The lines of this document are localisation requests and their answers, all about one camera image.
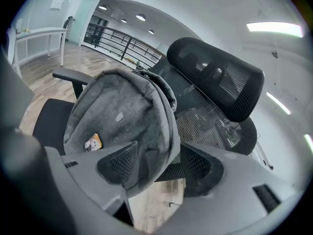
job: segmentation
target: gray backpack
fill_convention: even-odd
[[[102,148],[133,142],[131,156],[114,157],[114,163],[103,164],[110,169],[102,171],[108,172],[103,176],[109,183],[123,184],[127,195],[134,196],[152,184],[179,153],[176,106],[173,91],[154,73],[103,71],[72,109],[64,135],[65,153],[86,152],[84,144],[95,133]],[[116,180],[110,180],[112,174]]]

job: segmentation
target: chair seat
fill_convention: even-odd
[[[33,136],[43,146],[56,148],[65,155],[63,136],[74,103],[58,99],[48,99],[37,118]]]

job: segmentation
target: mesh headrest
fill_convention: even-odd
[[[167,59],[233,122],[247,119],[260,97],[264,83],[260,69],[201,40],[176,40]]]

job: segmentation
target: ceiling light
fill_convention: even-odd
[[[267,31],[278,32],[303,37],[301,27],[291,23],[266,22],[266,23],[249,23],[247,24],[250,31]]]
[[[305,140],[307,141],[311,151],[313,152],[313,140],[309,134],[304,135]]]
[[[146,21],[146,17],[143,14],[138,14],[136,17],[142,21]]]
[[[291,111],[287,109],[277,98],[275,98],[271,93],[266,92],[266,94],[272,99],[276,104],[278,104],[288,115],[291,114]]]

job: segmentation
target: railing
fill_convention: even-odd
[[[149,70],[165,57],[162,52],[135,37],[94,23],[89,23],[83,45],[92,45],[103,54],[127,61],[132,68],[139,64]]]

